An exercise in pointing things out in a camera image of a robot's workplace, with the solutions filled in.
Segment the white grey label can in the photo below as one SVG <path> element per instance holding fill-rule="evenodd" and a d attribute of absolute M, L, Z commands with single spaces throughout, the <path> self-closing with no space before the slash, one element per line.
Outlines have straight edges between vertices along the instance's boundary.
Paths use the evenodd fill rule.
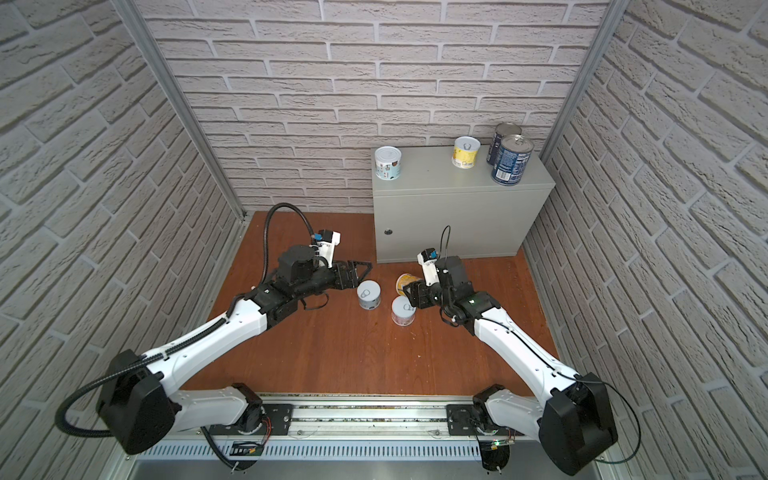
<path fill-rule="evenodd" d="M 373 280 L 365 280 L 357 287 L 359 305 L 364 310 L 374 310 L 381 302 L 381 287 Z"/>

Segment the yellow label can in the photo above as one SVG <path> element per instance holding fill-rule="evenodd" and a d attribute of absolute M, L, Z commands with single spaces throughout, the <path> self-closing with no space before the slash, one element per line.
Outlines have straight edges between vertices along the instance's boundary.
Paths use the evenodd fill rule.
<path fill-rule="evenodd" d="M 460 169 L 471 169 L 476 164 L 481 142 L 471 136 L 461 136 L 454 141 L 452 163 Z"/>

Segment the blue Progresso soup can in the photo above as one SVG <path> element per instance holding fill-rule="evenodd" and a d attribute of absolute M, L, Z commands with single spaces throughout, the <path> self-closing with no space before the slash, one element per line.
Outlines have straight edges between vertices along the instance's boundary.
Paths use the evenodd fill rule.
<path fill-rule="evenodd" d="M 518 184 L 533 153 L 533 143 L 523 135 L 504 138 L 493 165 L 491 179 L 505 186 Z"/>

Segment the red label soup can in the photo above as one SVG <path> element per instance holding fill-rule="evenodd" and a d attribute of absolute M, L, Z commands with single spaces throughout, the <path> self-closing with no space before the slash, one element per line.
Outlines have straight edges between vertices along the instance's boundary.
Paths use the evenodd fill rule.
<path fill-rule="evenodd" d="M 493 166 L 497 161 L 498 151 L 501 146 L 501 142 L 508 136 L 521 135 L 522 128 L 514 123 L 504 122 L 495 127 L 494 136 L 489 146 L 488 155 L 486 161 L 489 165 Z"/>

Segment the orange can white lid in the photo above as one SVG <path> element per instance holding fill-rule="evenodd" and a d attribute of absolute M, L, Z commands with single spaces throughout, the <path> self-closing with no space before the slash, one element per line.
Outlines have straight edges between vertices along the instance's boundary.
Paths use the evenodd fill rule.
<path fill-rule="evenodd" d="M 405 290 L 404 287 L 417 282 L 420 280 L 420 277 L 417 277 L 416 275 L 410 274 L 410 273 L 404 273 L 400 275 L 396 281 L 396 291 L 399 295 L 405 296 Z"/>

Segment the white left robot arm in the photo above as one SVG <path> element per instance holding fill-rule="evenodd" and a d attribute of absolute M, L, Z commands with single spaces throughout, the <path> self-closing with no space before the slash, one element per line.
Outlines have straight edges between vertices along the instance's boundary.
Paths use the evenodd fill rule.
<path fill-rule="evenodd" d="M 167 434 L 231 425 L 252 433 L 263 423 L 263 402 L 236 383 L 219 390 L 189 391 L 184 384 L 239 344 L 297 311 L 308 296 L 355 289 L 372 270 L 369 262 L 320 263 L 293 283 L 277 273 L 236 296 L 230 309 L 192 332 L 138 356 L 127 350 L 110 363 L 97 413 L 128 454 L 144 452 Z"/>

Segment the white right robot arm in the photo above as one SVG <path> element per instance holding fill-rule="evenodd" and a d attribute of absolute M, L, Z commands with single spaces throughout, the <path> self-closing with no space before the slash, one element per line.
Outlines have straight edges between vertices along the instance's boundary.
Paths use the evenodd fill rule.
<path fill-rule="evenodd" d="M 424 280 L 403 287 L 417 309 L 436 306 L 450 326 L 463 326 L 491 347 L 526 383 L 530 397 L 494 386 L 475 396 L 482 416 L 498 427 L 535 437 L 563 473 L 574 475 L 618 440 L 607 386 L 581 375 L 526 334 L 502 305 L 471 284 L 443 289 Z"/>

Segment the pink label can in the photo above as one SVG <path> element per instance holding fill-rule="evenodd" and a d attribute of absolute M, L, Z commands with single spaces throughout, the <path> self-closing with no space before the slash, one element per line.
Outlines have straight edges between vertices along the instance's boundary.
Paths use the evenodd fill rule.
<path fill-rule="evenodd" d="M 397 296 L 391 303 L 391 319 L 400 327 L 410 326 L 415 318 L 416 309 L 405 296 Z"/>

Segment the grey metal cabinet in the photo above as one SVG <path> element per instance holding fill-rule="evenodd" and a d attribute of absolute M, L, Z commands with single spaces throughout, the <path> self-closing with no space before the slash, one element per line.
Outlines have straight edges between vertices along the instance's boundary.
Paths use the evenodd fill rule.
<path fill-rule="evenodd" d="M 534 155 L 522 180 L 504 186 L 491 179 L 481 159 L 471 169 L 451 163 L 451 146 L 403 147 L 400 176 L 373 180 L 376 256 L 380 263 L 413 262 L 421 251 L 438 248 L 441 232 L 448 253 L 462 259 L 514 256 L 555 187 Z M 391 235 L 384 231 L 391 229 Z"/>

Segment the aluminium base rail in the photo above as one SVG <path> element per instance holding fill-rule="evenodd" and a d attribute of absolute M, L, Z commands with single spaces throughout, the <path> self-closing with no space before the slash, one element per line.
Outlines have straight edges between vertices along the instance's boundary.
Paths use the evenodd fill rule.
<path fill-rule="evenodd" d="M 573 475 L 614 442 L 608 409 L 585 387 L 544 403 L 493 386 L 474 396 L 266 395 L 262 423 L 171 433 L 125 460 L 480 461 L 501 469 L 513 448 L 538 443 Z"/>

